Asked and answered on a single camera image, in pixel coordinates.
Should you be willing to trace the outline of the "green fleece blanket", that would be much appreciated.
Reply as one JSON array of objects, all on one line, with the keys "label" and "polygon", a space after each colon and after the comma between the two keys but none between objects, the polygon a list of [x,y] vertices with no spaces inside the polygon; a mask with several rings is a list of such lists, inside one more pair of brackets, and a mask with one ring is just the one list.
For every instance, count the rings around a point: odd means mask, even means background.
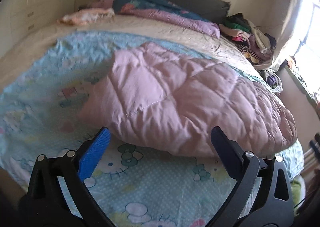
[{"label": "green fleece blanket", "polygon": [[294,205],[298,204],[303,199],[303,178],[301,176],[296,176],[291,181],[291,190],[293,195]]}]

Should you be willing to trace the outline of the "pink quilted coat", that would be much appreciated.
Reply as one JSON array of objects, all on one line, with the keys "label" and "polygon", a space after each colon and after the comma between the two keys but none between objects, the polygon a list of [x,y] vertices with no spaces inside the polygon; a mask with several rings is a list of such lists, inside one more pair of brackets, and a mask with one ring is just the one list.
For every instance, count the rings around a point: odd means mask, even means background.
[{"label": "pink quilted coat", "polygon": [[261,156],[292,146],[295,120],[264,84],[228,64],[179,55],[155,43],[114,53],[79,113],[130,144],[186,157],[213,157],[214,127]]}]

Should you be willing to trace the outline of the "pile of mixed clothes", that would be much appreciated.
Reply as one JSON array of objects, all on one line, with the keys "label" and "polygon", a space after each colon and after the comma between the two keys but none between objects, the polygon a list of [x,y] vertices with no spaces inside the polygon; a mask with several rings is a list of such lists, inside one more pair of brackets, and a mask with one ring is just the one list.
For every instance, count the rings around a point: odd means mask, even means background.
[{"label": "pile of mixed clothes", "polygon": [[221,34],[227,38],[252,64],[265,64],[272,60],[277,47],[276,39],[263,33],[242,13],[226,17],[219,24]]}]

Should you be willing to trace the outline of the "teal pink floral quilt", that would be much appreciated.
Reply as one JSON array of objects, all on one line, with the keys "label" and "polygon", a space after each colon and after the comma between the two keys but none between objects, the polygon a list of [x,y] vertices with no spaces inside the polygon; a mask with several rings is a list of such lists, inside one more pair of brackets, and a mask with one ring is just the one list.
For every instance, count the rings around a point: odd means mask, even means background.
[{"label": "teal pink floral quilt", "polygon": [[91,7],[112,8],[116,14],[167,22],[210,37],[220,37],[220,28],[216,23],[167,0],[99,0]]}]

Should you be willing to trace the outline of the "white patterned bag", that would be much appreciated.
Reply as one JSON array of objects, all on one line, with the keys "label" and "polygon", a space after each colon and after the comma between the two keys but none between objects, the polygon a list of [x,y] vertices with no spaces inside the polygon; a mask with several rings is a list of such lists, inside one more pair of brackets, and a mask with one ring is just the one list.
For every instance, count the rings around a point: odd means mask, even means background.
[{"label": "white patterned bag", "polygon": [[277,74],[269,74],[266,77],[267,84],[271,87],[272,91],[276,94],[280,94],[283,91],[282,81]]}]

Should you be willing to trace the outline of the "peach floral cloth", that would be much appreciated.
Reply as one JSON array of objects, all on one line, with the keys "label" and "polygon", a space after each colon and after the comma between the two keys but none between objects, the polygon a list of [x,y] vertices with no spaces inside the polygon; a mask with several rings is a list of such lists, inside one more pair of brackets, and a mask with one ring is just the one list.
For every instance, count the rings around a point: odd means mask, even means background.
[{"label": "peach floral cloth", "polygon": [[112,8],[101,9],[91,8],[82,9],[72,14],[67,14],[58,20],[59,23],[67,25],[87,25],[96,23],[100,20],[113,18],[115,16]]}]

